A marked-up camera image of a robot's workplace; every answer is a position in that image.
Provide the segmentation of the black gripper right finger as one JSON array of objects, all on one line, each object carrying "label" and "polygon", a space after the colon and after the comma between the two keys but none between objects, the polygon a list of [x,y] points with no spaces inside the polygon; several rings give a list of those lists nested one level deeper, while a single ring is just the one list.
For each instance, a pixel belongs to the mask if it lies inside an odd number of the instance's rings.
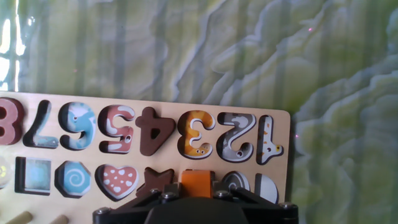
[{"label": "black gripper right finger", "polygon": [[215,217],[221,223],[298,224],[299,208],[290,202],[272,203],[243,187],[213,182]]}]

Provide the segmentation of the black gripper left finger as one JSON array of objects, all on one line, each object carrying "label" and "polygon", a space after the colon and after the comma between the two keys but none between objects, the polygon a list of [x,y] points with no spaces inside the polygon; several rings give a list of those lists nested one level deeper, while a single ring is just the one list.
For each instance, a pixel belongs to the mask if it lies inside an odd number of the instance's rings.
[{"label": "black gripper left finger", "polygon": [[163,190],[151,189],[118,208],[101,207],[92,213],[94,224],[144,223],[149,212],[158,205],[180,199],[181,184],[167,184]]}]

